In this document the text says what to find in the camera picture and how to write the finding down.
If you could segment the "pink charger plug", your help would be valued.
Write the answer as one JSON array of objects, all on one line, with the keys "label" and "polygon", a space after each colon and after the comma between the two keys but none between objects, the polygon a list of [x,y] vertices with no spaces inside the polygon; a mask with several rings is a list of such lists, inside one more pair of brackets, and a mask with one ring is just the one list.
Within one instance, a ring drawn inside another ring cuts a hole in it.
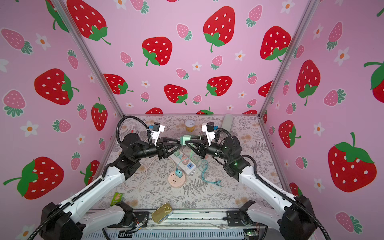
[{"label": "pink charger plug", "polygon": [[187,164],[190,162],[190,160],[189,160],[189,158],[183,156],[181,162],[182,162],[184,165],[187,165]]}]

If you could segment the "teal charger plug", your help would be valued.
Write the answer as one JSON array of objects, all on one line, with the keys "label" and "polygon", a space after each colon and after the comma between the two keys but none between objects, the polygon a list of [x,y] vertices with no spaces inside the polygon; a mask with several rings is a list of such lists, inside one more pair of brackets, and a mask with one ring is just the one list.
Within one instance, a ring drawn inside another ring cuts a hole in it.
[{"label": "teal charger plug", "polygon": [[176,169],[175,170],[175,175],[178,177],[178,178],[182,178],[183,177],[183,172],[179,169]]}]

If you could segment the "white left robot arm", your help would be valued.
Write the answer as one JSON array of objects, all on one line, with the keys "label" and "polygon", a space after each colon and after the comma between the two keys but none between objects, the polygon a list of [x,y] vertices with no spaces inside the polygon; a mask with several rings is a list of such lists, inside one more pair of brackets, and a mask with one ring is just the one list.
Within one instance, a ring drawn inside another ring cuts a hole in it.
[{"label": "white left robot arm", "polygon": [[80,240],[91,232],[93,225],[91,220],[83,221],[83,216],[104,195],[133,176],[141,159],[166,159],[182,147],[179,140],[166,137],[147,143],[136,133],[126,135],[118,143],[122,153],[97,179],[60,204],[49,203],[44,207],[41,224],[31,233],[30,240],[37,235],[44,240]]}]

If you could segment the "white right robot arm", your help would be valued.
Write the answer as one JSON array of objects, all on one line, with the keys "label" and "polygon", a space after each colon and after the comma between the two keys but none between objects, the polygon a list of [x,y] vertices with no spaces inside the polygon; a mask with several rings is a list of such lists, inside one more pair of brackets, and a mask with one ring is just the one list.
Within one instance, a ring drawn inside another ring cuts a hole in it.
[{"label": "white right robot arm", "polygon": [[303,195],[297,197],[286,192],[259,174],[256,160],[242,154],[237,137],[226,137],[222,143],[206,137],[192,138],[185,141],[185,145],[201,158],[210,155],[222,159],[222,166],[230,177],[268,202],[272,209],[263,209],[255,204],[247,207],[246,216],[252,222],[278,230],[286,240],[311,240],[316,229],[322,232],[325,239],[331,238],[316,218],[310,200]]}]

